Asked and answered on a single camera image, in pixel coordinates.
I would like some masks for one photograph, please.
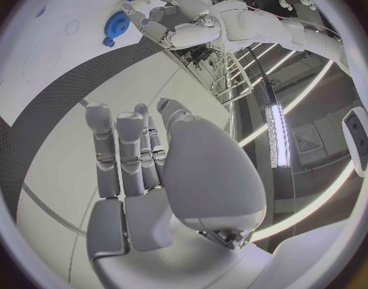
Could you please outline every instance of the robot hand mounted on ceiling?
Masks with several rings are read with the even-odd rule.
[[[247,154],[227,132],[193,115],[175,100],[157,105],[169,152],[144,104],[118,115],[120,192],[113,122],[109,108],[91,103],[98,189],[87,230],[87,250],[96,259],[169,247],[172,214],[185,226],[230,249],[240,249],[263,221],[263,183]]]
[[[280,20],[261,10],[250,11],[237,0],[216,4],[211,0],[161,1],[176,6],[191,22],[170,31],[159,21],[164,14],[173,13],[171,6],[155,9],[149,19],[130,3],[123,4],[122,9],[143,35],[164,48],[176,50],[207,44],[215,50],[235,52],[255,42],[278,43],[286,49],[308,50],[333,60],[350,74],[342,42],[306,29],[300,22]]]

